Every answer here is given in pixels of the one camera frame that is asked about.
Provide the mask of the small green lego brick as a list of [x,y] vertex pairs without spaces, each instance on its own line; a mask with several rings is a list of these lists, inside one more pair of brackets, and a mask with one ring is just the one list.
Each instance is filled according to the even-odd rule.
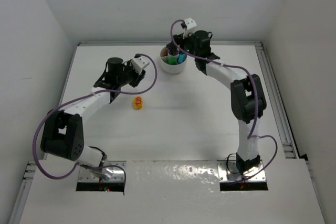
[[176,58],[170,58],[167,63],[169,65],[177,65],[177,59]]

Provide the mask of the yellow butterfly lego piece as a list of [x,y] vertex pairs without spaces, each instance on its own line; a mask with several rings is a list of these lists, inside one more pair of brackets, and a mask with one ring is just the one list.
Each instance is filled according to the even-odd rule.
[[133,107],[136,109],[136,110],[140,110],[142,109],[143,107],[143,100],[140,96],[137,96],[134,98],[133,100]]

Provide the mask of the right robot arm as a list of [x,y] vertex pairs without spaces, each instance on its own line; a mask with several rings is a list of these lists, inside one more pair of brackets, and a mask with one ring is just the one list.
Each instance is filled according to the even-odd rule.
[[243,174],[260,163],[257,121],[266,109],[266,98],[260,77],[244,67],[225,64],[212,52],[211,38],[212,33],[204,30],[171,35],[167,49],[172,55],[181,52],[194,58],[200,72],[229,89],[232,113],[239,128],[236,167]]

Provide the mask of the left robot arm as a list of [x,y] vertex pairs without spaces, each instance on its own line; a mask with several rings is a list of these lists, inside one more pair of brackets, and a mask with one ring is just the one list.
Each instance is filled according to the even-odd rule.
[[99,167],[104,154],[85,144],[83,125],[99,109],[114,101],[122,87],[137,87],[149,64],[148,58],[141,55],[128,61],[109,58],[86,98],[57,109],[46,120],[40,149],[83,166]]

